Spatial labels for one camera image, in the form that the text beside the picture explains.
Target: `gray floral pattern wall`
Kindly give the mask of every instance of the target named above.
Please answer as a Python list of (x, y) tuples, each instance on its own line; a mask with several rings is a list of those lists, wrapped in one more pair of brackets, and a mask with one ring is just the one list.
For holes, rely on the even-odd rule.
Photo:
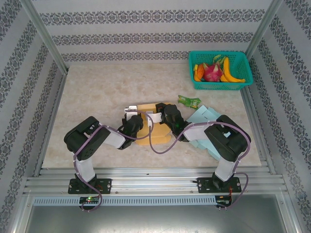
[(191, 50), (245, 51), (271, 0), (34, 0), (72, 64), (185, 63)]
[(285, 0), (250, 61), (250, 92), (302, 232), (311, 232), (311, 2)]
[(63, 75), (18, 0), (0, 0), (0, 233), (33, 176)]

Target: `table surface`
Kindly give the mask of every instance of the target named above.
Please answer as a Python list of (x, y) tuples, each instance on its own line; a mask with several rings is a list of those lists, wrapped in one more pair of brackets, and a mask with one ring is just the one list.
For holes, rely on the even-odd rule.
[[(184, 119), (195, 110), (177, 103), (178, 95), (200, 98), (201, 105), (212, 107), (232, 118), (251, 137), (251, 150), (241, 166), (260, 166), (258, 151), (240, 91), (195, 90), (188, 64), (141, 64), (108, 66), (71, 66), (67, 75), (56, 119), (42, 167), (73, 167), (65, 134), (89, 116), (102, 124), (118, 128), (124, 108), (144, 103), (177, 104)], [(173, 142), (155, 145), (163, 151)], [(149, 146), (133, 143), (125, 150), (106, 144), (92, 156), (94, 167), (201, 167), (217, 166), (207, 150), (178, 142), (172, 150), (159, 155)]]

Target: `green packet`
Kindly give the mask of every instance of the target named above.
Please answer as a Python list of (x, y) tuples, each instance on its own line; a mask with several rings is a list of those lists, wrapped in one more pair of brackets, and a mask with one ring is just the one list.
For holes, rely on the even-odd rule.
[(182, 103), (186, 107), (198, 109), (198, 105), (201, 103), (201, 100), (199, 98), (190, 99), (184, 96), (179, 95), (178, 96), (178, 103)]

